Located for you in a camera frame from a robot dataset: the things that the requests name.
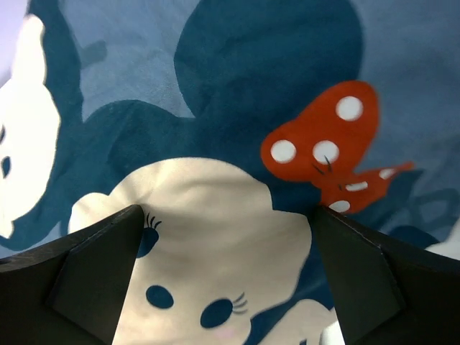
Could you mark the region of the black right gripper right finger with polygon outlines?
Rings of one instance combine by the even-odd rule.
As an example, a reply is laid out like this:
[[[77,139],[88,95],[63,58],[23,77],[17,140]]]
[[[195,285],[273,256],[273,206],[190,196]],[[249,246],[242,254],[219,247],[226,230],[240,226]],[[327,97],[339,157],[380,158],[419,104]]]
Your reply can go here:
[[[312,230],[345,344],[458,344],[459,242],[426,250],[317,208]]]

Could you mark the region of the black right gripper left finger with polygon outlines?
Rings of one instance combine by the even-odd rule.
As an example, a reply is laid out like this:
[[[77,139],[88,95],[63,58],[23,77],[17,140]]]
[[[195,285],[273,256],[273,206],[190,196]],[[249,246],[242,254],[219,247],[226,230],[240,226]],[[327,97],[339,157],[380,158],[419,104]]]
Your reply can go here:
[[[1,260],[1,343],[111,344],[144,228],[132,205]]]

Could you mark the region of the blue cartoon print pillowcase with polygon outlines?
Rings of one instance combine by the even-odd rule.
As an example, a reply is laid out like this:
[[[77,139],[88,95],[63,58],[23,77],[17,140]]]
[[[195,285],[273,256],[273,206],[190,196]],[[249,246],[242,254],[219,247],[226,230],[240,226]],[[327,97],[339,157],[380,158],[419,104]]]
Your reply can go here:
[[[1,258],[133,204],[114,344],[340,344],[314,208],[459,256],[459,3],[28,1]]]

